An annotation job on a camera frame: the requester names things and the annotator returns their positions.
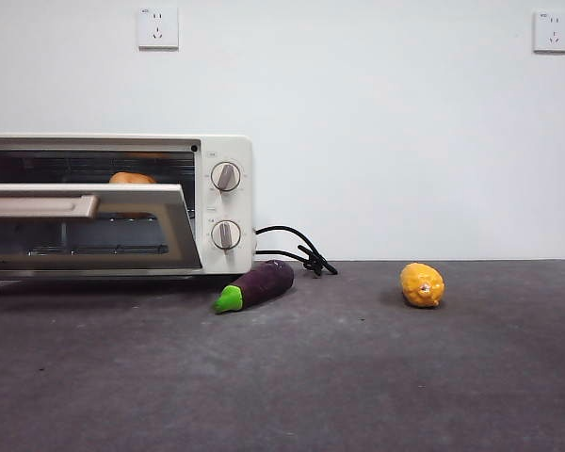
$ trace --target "wall outlet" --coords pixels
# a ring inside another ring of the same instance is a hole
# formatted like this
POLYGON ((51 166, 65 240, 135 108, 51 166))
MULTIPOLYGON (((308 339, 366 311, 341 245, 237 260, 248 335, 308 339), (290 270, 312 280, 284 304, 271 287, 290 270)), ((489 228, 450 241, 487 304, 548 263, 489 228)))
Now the wall outlet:
POLYGON ((141 8, 137 16, 139 49, 178 48, 178 8, 141 8))
POLYGON ((534 52, 565 53, 565 13, 534 13, 534 52))

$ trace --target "lemon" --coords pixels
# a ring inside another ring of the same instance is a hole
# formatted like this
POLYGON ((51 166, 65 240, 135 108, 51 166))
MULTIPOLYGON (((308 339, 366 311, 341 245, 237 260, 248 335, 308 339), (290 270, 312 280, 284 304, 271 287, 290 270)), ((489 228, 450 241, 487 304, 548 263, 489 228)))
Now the lemon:
POLYGON ((444 296, 444 279, 431 266, 417 262, 408 264, 400 273, 399 280, 404 297, 413 306, 435 307, 444 296))

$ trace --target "control dial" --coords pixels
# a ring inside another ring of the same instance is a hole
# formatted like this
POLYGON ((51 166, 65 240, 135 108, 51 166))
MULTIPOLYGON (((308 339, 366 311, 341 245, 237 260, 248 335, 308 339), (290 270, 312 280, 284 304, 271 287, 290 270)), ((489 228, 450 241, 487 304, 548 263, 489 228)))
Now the control dial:
POLYGON ((231 250, 241 240, 241 229, 232 221, 221 221, 211 230, 211 238, 218 248, 231 250))
POLYGON ((241 171, 230 162, 221 162, 211 170, 211 182, 219 191, 232 191, 241 181, 241 171))

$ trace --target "power cord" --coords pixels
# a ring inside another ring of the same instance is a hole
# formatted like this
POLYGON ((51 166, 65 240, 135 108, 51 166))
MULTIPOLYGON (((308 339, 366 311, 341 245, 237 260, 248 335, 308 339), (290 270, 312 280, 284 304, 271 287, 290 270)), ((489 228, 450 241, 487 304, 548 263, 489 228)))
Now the power cord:
POLYGON ((329 262, 318 252, 316 247, 312 244, 312 242, 306 237, 304 234, 299 232, 297 229, 290 228, 289 226, 268 226, 267 228, 258 229, 255 231, 256 234, 263 234, 269 233, 270 231, 287 231, 289 233, 293 233, 299 236, 305 243, 310 247, 307 249, 303 245, 298 245, 298 249, 300 251, 305 252, 308 255, 308 258, 297 256, 292 252, 282 251, 282 250, 258 250, 256 254, 280 254, 282 256, 291 257, 293 259, 297 259, 298 261, 303 263, 303 267, 307 270, 313 271, 317 276, 322 275, 322 268, 326 268, 331 275, 336 275, 339 272, 337 269, 329 264, 329 262))

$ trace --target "eggplant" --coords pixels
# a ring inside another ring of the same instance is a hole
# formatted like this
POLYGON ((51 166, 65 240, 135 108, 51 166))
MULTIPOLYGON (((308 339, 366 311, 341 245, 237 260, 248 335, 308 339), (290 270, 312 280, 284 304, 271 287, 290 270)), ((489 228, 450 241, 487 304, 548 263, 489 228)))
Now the eggplant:
POLYGON ((286 292, 294 280, 293 268, 284 261, 265 261, 224 287, 213 308, 216 314, 240 311, 286 292))

